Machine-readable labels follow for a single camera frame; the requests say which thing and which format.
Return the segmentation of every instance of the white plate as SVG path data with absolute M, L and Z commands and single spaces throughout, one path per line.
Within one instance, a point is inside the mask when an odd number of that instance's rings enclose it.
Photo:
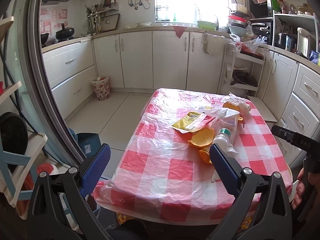
M 151 22 L 141 22 L 141 23 L 137 23 L 138 27 L 142 27 L 142 26 L 150 26 Z

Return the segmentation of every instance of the kitchen counter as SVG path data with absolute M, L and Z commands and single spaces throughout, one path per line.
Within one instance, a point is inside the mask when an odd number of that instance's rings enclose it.
M 82 41 L 88 41 L 88 40 L 91 40 L 91 39 L 96 39 L 96 38 L 100 38 L 100 37 L 104 37 L 104 36 L 110 36 L 110 35 L 116 35 L 116 34 L 120 34 L 120 33 L 130 33 L 130 32 L 141 32 L 141 31 L 174 31 L 174 27 L 173 26 L 149 26 L 149 27 L 136 27 L 136 28 L 129 28 L 129 29 L 119 29 L 119 30 L 114 30 L 114 31 L 110 31 L 110 32 L 105 32 L 105 33 L 100 33 L 100 34 L 96 34 L 96 35 L 93 35 L 93 36 L 89 36 L 89 37 L 82 37 L 82 38 L 75 38 L 75 39 L 72 39 L 72 40 L 69 40 L 69 41 L 63 41 L 63 42 L 59 42 L 59 43 L 56 43 L 56 44 L 53 44 L 53 45 L 50 45 L 50 46 L 47 46 L 47 47 L 44 47 L 42 48 L 42 53 L 45 53 L 47 51 L 50 51 L 52 49 L 56 49 L 56 48 L 59 48 L 59 47 L 62 47 L 62 46 L 66 46 L 66 45 L 69 45 L 69 44 L 73 44 L 73 43 L 76 43 L 76 42 L 82 42 Z M 223 33 L 223 32 L 220 32 L 220 31 L 207 31 L 207 30 L 204 30 L 204 29 L 200 29 L 200 28 L 192 28 L 192 27 L 186 27 L 185 31 L 188 31 L 188 32 L 197 32 L 197 33 L 209 33 L 209 34 L 212 34 L 212 35 L 219 35 L 219 36 L 224 36 L 224 37 L 228 37 L 229 38 L 229 34 L 227 33 Z M 300 57 L 294 53 L 291 53 L 287 50 L 284 50 L 284 49 L 280 49 L 280 48 L 277 48 L 277 47 L 274 47 L 274 46 L 270 46 L 270 45 L 262 45 L 260 46 L 262 48 L 265 48 L 265 49 L 269 49 L 269 50 L 272 50 L 272 51 L 275 51 L 277 53 L 280 53 L 280 54 L 283 54 L 287 57 L 290 57 L 300 63 L 302 63 L 303 65 L 311 68 L 312 70 L 316 71 L 318 74 L 320 74 L 320 66 L 318 66 L 317 64 L 303 58 L 303 57 Z

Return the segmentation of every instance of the red and white checkered tablecloth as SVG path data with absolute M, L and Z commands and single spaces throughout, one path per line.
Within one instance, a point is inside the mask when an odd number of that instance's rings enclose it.
M 214 167 L 201 160 L 198 149 L 171 125 L 189 111 L 222 106 L 223 96 L 174 89 L 158 89 L 146 105 L 111 180 L 99 182 L 92 193 L 102 207 L 153 222 L 177 225 L 217 224 L 232 205 L 218 180 L 211 183 Z M 263 118 L 251 104 L 238 124 L 236 160 L 255 173 L 279 171 L 288 193 L 292 176 Z M 254 211 L 259 195 L 251 206 Z

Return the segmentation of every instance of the trash bin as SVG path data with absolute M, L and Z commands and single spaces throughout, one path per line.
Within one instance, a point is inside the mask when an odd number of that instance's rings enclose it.
M 91 80 L 94 93 L 99 101 L 110 98 L 109 77 L 96 77 Z

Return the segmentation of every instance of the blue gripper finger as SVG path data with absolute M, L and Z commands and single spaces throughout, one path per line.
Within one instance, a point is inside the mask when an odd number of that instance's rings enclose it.
M 91 194 L 96 187 L 103 171 L 111 157 L 111 150 L 108 144 L 103 144 L 99 153 L 82 176 L 80 194 L 85 197 Z
M 217 170 L 217 173 L 226 188 L 227 192 L 230 195 L 233 195 L 235 198 L 240 194 L 238 188 L 239 177 L 229 164 L 227 156 L 217 144 L 213 144 L 210 147 L 210 160 Z

